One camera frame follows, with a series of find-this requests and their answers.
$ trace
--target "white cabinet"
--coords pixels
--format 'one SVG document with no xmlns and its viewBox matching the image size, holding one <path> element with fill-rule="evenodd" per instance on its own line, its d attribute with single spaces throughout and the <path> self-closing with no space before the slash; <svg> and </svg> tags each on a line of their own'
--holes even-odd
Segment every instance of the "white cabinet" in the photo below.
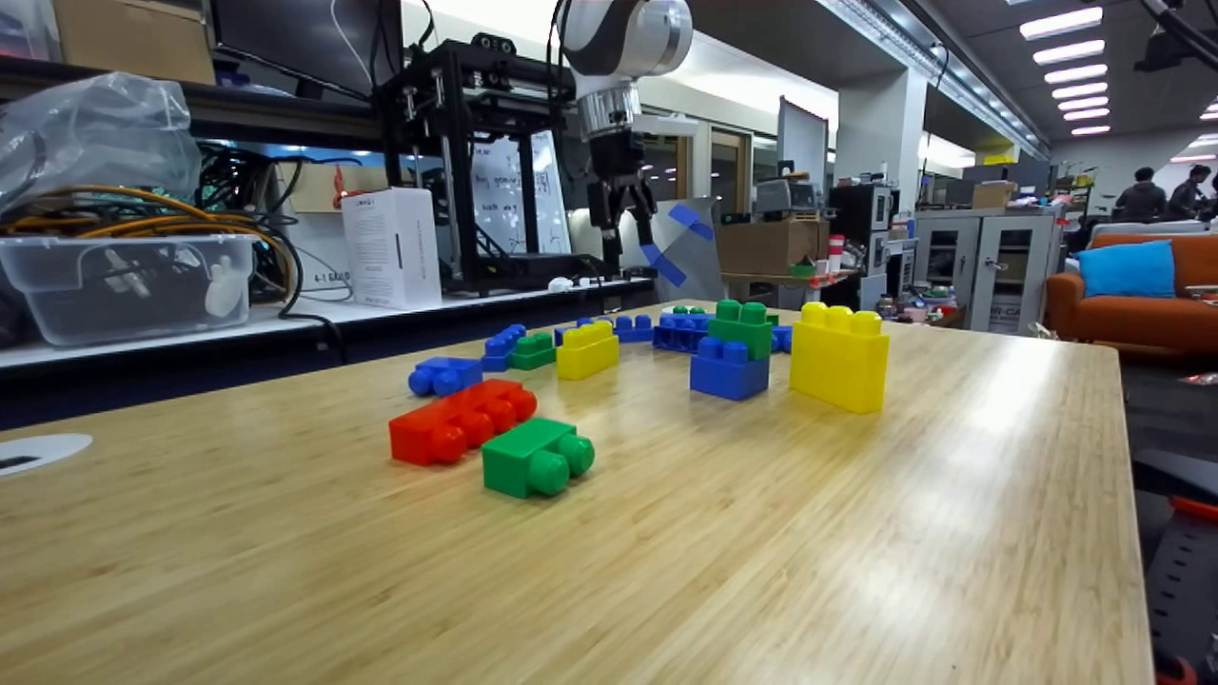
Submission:
<svg viewBox="0 0 1218 685">
<path fill-rule="evenodd" d="M 947 284 L 975 332 L 1030 332 L 1057 230 L 1044 214 L 918 214 L 911 280 Z"/>
</svg>

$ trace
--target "red block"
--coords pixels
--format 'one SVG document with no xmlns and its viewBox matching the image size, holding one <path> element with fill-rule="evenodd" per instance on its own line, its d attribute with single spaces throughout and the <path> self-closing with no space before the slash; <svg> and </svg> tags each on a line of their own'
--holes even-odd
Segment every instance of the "red block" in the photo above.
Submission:
<svg viewBox="0 0 1218 685">
<path fill-rule="evenodd" d="M 536 395 L 517 379 L 480 379 L 387 422 L 397 461 L 457 462 L 489 437 L 534 419 Z"/>
</svg>

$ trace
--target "yellow toy block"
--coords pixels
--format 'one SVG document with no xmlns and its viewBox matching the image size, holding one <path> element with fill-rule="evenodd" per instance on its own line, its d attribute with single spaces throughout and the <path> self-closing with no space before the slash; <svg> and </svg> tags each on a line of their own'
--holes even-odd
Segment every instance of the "yellow toy block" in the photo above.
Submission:
<svg viewBox="0 0 1218 685">
<path fill-rule="evenodd" d="M 558 379 L 594 375 L 622 362 L 622 343 L 610 320 L 562 332 L 558 347 Z"/>
<path fill-rule="evenodd" d="M 852 415 L 883 409 L 888 332 L 876 310 L 802 303 L 791 322 L 791 391 Z"/>
</svg>

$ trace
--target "toy block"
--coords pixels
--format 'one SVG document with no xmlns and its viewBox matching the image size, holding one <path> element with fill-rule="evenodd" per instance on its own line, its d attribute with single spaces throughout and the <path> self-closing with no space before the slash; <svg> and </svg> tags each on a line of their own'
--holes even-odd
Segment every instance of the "toy block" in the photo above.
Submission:
<svg viewBox="0 0 1218 685">
<path fill-rule="evenodd" d="M 551 363 L 555 357 L 558 357 L 555 337 L 536 332 L 517 343 L 517 350 L 510 352 L 510 370 L 539 370 L 539 363 Z"/>
<path fill-rule="evenodd" d="M 770 357 L 753 357 L 746 343 L 702 337 L 688 386 L 725 398 L 750 398 L 770 391 Z"/>
<path fill-rule="evenodd" d="M 852 415 L 883 409 L 891 337 L 876 310 L 802 303 L 791 327 L 791 391 Z"/>
<path fill-rule="evenodd" d="M 791 327 L 774 327 L 774 352 L 791 352 Z"/>
<path fill-rule="evenodd" d="M 517 379 L 482 379 L 387 422 L 387 448 L 413 462 L 457 462 L 461 451 L 527 422 L 536 395 Z"/>
<path fill-rule="evenodd" d="M 500 334 L 489 337 L 482 350 L 482 370 L 510 370 L 510 352 L 517 350 L 517 343 L 527 337 L 522 322 L 504 327 Z"/>
<path fill-rule="evenodd" d="M 558 379 L 594 375 L 622 362 L 622 343 L 610 320 L 570 327 L 558 347 Z"/>
<path fill-rule="evenodd" d="M 746 343 L 753 357 L 774 352 L 774 322 L 758 300 L 720 300 L 712 320 L 712 337 Z"/>
<path fill-rule="evenodd" d="M 415 395 L 453 395 L 482 379 L 482 363 L 472 357 L 428 357 L 413 370 L 409 386 Z"/>
<path fill-rule="evenodd" d="M 569 422 L 534 419 L 482 445 L 482 484 L 515 498 L 555 498 L 594 468 L 594 442 Z"/>
<path fill-rule="evenodd" d="M 613 334 L 622 343 L 650 343 L 655 327 L 650 327 L 650 317 L 637 317 L 637 320 L 633 317 L 618 317 Z"/>
<path fill-rule="evenodd" d="M 693 352 L 695 343 L 707 334 L 712 320 L 702 306 L 675 306 L 668 317 L 657 317 L 655 332 L 650 332 L 650 347 L 655 350 L 685 350 Z"/>
</svg>

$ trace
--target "green toy block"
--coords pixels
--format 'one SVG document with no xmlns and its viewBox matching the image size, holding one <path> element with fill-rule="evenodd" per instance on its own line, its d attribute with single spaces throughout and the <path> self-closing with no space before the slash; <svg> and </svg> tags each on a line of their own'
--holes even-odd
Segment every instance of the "green toy block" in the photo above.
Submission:
<svg viewBox="0 0 1218 685">
<path fill-rule="evenodd" d="M 720 300 L 712 320 L 712 337 L 750 347 L 753 362 L 774 352 L 774 320 L 761 300 Z"/>
<path fill-rule="evenodd" d="M 482 442 L 482 484 L 515 498 L 555 498 L 594 468 L 594 442 L 555 419 L 528 419 Z"/>
<path fill-rule="evenodd" d="M 539 370 L 539 363 L 551 363 L 555 357 L 558 357 L 555 337 L 536 332 L 517 343 L 517 350 L 510 352 L 510 370 Z"/>
</svg>

